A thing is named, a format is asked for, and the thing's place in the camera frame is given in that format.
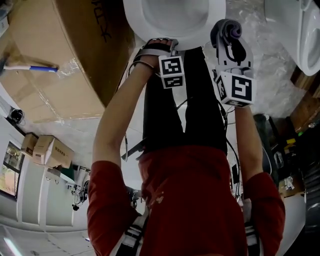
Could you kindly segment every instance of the brown cardboard box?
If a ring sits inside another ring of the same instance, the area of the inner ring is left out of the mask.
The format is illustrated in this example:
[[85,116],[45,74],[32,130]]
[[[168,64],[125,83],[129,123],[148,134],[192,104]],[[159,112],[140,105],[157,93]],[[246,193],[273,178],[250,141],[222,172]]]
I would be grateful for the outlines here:
[[49,180],[54,180],[56,183],[60,181],[61,171],[54,169],[54,168],[48,168],[45,170],[45,177]]
[[69,168],[73,157],[74,152],[57,138],[42,135],[34,147],[32,159],[34,163],[49,168]]
[[102,115],[134,48],[122,0],[17,0],[9,24],[0,53],[10,54],[10,65],[59,67],[0,77],[29,120]]
[[32,158],[38,138],[33,133],[25,135],[20,152]]

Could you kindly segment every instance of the person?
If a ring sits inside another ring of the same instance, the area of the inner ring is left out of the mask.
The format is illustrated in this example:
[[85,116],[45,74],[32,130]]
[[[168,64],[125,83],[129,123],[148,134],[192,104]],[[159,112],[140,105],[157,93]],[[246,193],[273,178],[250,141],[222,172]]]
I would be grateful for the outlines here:
[[[170,48],[171,41],[149,43]],[[141,61],[153,67],[159,62],[151,55]],[[187,50],[183,65],[188,97],[185,132],[172,90],[164,89],[144,63],[135,66],[101,118],[93,145],[87,211],[88,235],[99,256],[129,256],[132,247],[133,255],[140,256],[248,253],[244,214],[230,191],[224,123],[202,48]],[[146,140],[139,168],[147,214],[141,217],[127,195],[120,147],[146,83]],[[282,240],[285,207],[269,174],[262,170],[263,149],[250,108],[236,108],[235,121],[244,198],[251,201],[260,248],[265,256],[273,256]]]

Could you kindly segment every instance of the white toilet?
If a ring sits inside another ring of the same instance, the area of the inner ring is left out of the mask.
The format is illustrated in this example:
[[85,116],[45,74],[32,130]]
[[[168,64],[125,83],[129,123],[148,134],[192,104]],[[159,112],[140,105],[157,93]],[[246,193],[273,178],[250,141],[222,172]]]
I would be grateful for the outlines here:
[[312,76],[320,70],[320,8],[313,0],[265,0],[269,27],[298,67]]
[[214,25],[226,17],[226,0],[123,0],[123,5],[141,39],[177,39],[178,51],[208,43]]

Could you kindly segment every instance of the wrist-mounted device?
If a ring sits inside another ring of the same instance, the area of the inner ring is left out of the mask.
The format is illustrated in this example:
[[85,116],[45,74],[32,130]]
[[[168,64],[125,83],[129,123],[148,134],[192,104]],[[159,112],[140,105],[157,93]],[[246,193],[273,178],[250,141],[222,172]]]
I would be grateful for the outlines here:
[[149,42],[153,40],[151,39],[139,50],[133,60],[133,64],[142,63],[154,69],[154,67],[148,63],[141,61],[141,57],[145,55],[158,56],[159,73],[156,70],[155,73],[161,78],[163,88],[171,89],[183,86],[186,82],[184,64],[179,52],[175,50],[175,47],[179,43],[178,40],[171,38],[159,39],[167,39],[168,41],[171,41],[171,45],[159,42],[149,44]]

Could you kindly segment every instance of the black and white marker cube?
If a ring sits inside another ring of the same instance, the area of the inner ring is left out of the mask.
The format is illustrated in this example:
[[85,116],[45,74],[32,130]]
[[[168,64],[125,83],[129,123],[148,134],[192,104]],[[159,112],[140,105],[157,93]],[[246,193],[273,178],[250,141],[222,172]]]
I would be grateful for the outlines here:
[[185,70],[181,56],[159,56],[159,66],[164,89],[185,85]]
[[244,108],[255,103],[257,80],[222,71],[215,79],[215,83],[222,104]]

